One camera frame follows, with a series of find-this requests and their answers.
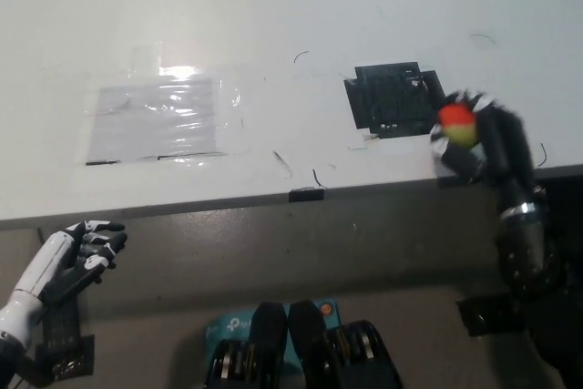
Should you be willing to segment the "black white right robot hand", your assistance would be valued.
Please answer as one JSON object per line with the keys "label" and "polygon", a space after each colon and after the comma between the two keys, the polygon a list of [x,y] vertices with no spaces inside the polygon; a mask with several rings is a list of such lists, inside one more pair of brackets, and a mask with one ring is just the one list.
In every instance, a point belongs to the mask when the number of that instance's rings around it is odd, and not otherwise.
{"label": "black white right robot hand", "polygon": [[473,118],[478,157],[446,132],[439,117],[430,131],[434,157],[466,182],[487,182],[497,190],[498,211],[512,216],[542,216],[545,192],[537,185],[534,165],[521,118],[484,93],[456,91],[443,99],[439,109],[458,107]]}

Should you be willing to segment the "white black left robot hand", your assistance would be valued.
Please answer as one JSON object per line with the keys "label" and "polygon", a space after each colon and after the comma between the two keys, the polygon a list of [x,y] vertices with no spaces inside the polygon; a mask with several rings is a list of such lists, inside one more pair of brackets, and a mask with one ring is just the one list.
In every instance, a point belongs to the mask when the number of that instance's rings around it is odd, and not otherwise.
{"label": "white black left robot hand", "polygon": [[58,307],[77,296],[115,266],[125,248],[125,226],[86,220],[51,234],[15,286],[46,307]]}

